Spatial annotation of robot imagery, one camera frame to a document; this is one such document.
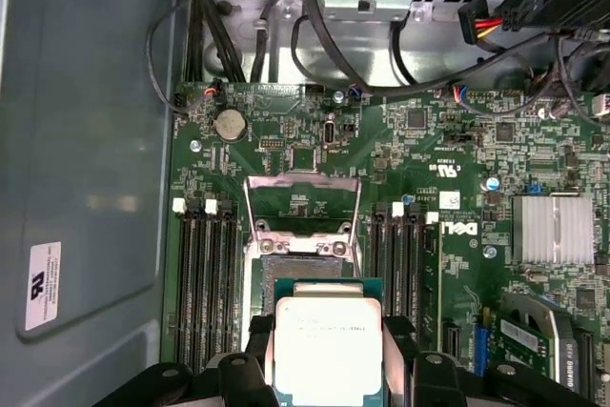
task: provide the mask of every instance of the green circuit board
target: green circuit board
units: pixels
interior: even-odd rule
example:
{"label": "green circuit board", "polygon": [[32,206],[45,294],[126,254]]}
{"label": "green circuit board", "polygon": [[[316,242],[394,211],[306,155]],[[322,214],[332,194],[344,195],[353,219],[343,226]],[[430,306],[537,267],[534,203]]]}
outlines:
{"label": "green circuit board", "polygon": [[[206,87],[187,85],[183,92],[195,100]],[[467,97],[470,104],[488,111],[514,108],[523,99],[521,92],[469,91]],[[422,266],[422,347],[442,350],[442,323],[451,320],[460,329],[459,362],[472,370],[478,316],[483,307],[494,307],[502,291],[510,290],[544,295],[573,314],[580,327],[594,333],[596,359],[602,367],[602,340],[610,337],[606,293],[610,142],[605,132],[575,116],[549,117],[547,109],[554,102],[542,99],[520,117],[494,120],[470,114],[453,97],[434,92],[339,105],[333,92],[316,87],[244,84],[226,86],[216,102],[203,104],[188,117],[177,117],[162,358],[192,365],[194,361],[202,367],[205,355],[239,347],[240,333],[247,331],[242,329],[240,306],[243,250],[251,235],[244,180],[298,171],[359,180],[356,236],[365,276],[376,272],[380,253],[374,240],[379,208],[415,203],[425,215],[426,237],[432,240],[426,242]],[[590,105],[591,96],[585,95],[583,104]],[[214,120],[225,110],[238,111],[246,124],[240,134],[234,134],[239,131],[234,123],[224,126],[228,138],[223,140]],[[499,182],[493,193],[486,189],[490,177]],[[593,197],[596,265],[540,267],[515,261],[512,197],[557,192]],[[225,205],[226,218],[232,222],[197,227],[195,240],[192,223],[185,230],[183,218],[172,212],[176,199],[184,199],[187,206],[193,202],[202,206],[206,199],[224,203],[218,205]],[[352,193],[310,189],[257,193],[252,204],[273,224],[308,232],[307,225],[314,221],[335,228],[349,219],[354,202]],[[226,255],[185,259],[184,253],[195,244],[207,244],[207,252]],[[354,271],[350,264],[335,267],[343,275]],[[251,314],[256,315],[263,308],[262,279],[259,266],[253,270]],[[590,300],[577,297],[582,290]],[[203,310],[193,306],[206,297],[213,299],[213,306]],[[210,323],[220,329],[212,329]],[[215,338],[197,341],[199,333],[206,332]],[[604,401],[602,389],[596,399]]]}

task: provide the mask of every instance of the yellow wire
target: yellow wire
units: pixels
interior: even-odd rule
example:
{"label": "yellow wire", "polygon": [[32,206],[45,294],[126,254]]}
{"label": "yellow wire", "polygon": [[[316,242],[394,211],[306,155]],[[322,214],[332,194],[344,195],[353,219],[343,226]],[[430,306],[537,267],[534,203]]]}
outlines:
{"label": "yellow wire", "polygon": [[483,32],[481,32],[479,35],[477,35],[477,38],[483,38],[486,37],[487,35],[489,35],[490,33],[492,33],[493,31],[495,31],[497,28],[499,28],[498,26],[493,26],[492,28],[489,28]]}

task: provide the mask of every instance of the motherboard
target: motherboard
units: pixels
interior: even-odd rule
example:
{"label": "motherboard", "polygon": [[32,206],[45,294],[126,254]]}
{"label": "motherboard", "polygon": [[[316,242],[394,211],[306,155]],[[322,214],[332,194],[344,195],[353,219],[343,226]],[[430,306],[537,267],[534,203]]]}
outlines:
{"label": "motherboard", "polygon": [[518,360],[610,402],[610,141],[557,103],[493,119],[444,92],[234,84],[176,117],[162,359],[197,373],[238,350],[279,278],[380,277],[420,348],[479,375]]}

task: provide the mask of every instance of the heatsink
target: heatsink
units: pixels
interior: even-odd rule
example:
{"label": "heatsink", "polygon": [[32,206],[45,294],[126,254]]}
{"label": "heatsink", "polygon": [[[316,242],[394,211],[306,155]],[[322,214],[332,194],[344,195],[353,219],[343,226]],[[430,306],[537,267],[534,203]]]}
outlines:
{"label": "heatsink", "polygon": [[517,261],[594,263],[593,201],[585,196],[517,196],[513,248]]}

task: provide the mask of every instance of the red wire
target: red wire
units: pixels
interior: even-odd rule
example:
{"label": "red wire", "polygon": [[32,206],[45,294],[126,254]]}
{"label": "red wire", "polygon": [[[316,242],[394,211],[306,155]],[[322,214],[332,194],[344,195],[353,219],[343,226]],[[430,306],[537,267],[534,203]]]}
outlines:
{"label": "red wire", "polygon": [[489,28],[492,28],[493,26],[499,26],[502,23],[503,23],[503,21],[501,19],[483,20],[483,21],[477,21],[475,23],[475,27],[477,29],[489,29]]}

